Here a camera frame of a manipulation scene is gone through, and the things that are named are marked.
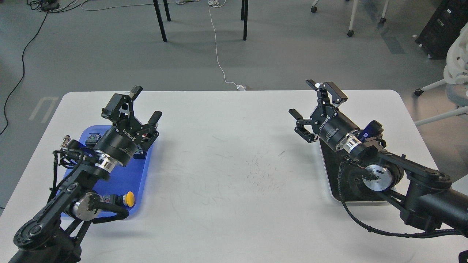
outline blue tray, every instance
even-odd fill
[[[110,125],[91,126],[83,131],[80,137],[80,142],[85,144],[85,141],[90,133],[100,133],[103,135],[109,128]],[[149,148],[145,159],[132,158],[126,167],[116,166],[110,174],[109,181],[97,181],[93,190],[101,196],[110,194],[123,195],[128,191],[132,191],[135,195],[135,205],[133,207],[125,208],[128,210],[129,215],[134,214],[140,206],[140,200],[143,196],[143,190],[145,188],[146,175],[148,173],[148,164],[149,160],[151,159],[151,152],[153,151],[153,147],[156,144],[157,140]],[[113,215],[115,214],[112,212],[102,211],[97,217],[108,217]]]

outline yellow button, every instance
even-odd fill
[[[132,192],[128,192],[125,196],[124,196],[124,202],[127,206],[129,207],[132,207],[134,204],[135,204],[135,196]]]

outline logo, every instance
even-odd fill
[[[125,135],[127,135],[132,141],[134,141],[136,139],[136,137],[133,137],[132,135],[130,135],[125,129],[124,129],[124,133]]]
[[[327,118],[323,121],[323,123],[320,125],[319,130],[322,130],[322,128],[327,124],[328,120],[330,120],[330,116],[327,115]]]
[[[119,148],[119,150],[121,150],[122,152],[124,152],[125,154],[127,154],[128,156],[132,156],[132,153],[130,152],[130,150],[128,148]]]

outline gray floor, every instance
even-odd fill
[[[129,3],[96,0],[86,8]],[[377,25],[383,1],[363,0],[352,38],[346,36],[352,2],[321,1],[316,14],[310,12],[311,3],[251,0],[247,41],[241,39],[240,0],[227,0],[224,7],[212,9],[219,61],[227,80],[255,90],[308,89],[306,79],[334,81],[341,89],[392,89],[401,95],[415,120],[453,107],[443,88],[419,98],[412,95],[414,89],[442,79],[445,61],[429,60],[413,37],[421,32],[440,0],[391,1],[384,26]],[[53,112],[64,94],[129,90],[134,85],[145,90],[235,89],[224,83],[216,63],[206,1],[172,4],[170,12],[172,21],[165,22],[167,43],[161,40],[152,6],[94,12],[77,8],[49,14],[26,52],[26,76],[7,106],[10,124],[0,136],[1,207],[7,205],[47,127],[51,118],[48,109]],[[0,4],[2,105],[21,77],[22,50],[43,17],[44,13],[31,11],[23,1]],[[372,109],[363,105],[363,111],[367,110]],[[439,169],[454,179],[468,174],[467,128],[468,122],[459,117],[419,128]],[[51,157],[44,165],[52,165],[52,154],[43,154]]]

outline floor marking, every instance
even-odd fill
[[[29,120],[32,121],[34,118],[36,118],[37,113],[42,107],[42,104],[44,104],[44,101],[51,101],[51,104],[47,110],[47,112],[44,115],[44,118],[42,118],[42,123],[45,123],[48,119],[50,114],[52,113],[52,110],[54,109],[55,104],[59,100],[59,97],[42,97],[39,102],[37,103],[36,107],[34,110],[31,112],[31,116],[29,117]]]

